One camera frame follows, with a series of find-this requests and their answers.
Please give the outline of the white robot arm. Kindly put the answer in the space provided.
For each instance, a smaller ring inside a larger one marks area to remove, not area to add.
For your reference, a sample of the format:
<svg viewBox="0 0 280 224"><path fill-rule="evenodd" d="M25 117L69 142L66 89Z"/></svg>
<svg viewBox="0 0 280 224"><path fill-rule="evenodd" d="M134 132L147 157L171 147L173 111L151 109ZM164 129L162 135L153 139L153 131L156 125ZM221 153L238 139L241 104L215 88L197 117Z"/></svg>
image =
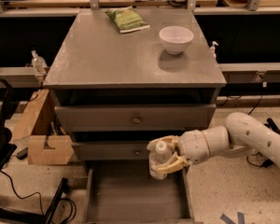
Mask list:
<svg viewBox="0 0 280 224"><path fill-rule="evenodd" d="M147 150L150 175L159 180L214 156L237 158L252 151L260 152L280 168L280 134L240 112L229 114L223 126L152 140Z"/></svg>

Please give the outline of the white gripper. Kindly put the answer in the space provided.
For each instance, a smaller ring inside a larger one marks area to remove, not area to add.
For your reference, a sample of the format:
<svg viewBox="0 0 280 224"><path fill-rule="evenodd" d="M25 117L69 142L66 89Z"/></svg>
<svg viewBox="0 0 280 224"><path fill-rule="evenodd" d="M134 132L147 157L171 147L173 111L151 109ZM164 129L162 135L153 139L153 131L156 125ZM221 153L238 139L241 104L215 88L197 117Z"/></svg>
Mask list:
<svg viewBox="0 0 280 224"><path fill-rule="evenodd" d="M158 164L156 172L159 174L171 174L190 164L199 164L210 158L209 146L201 131L185 132L179 138L176 135L167 135L151 140L147 150L152 150L160 141L165 142L171 150L174 150L178 144L181 156L175 152L166 163Z"/></svg>

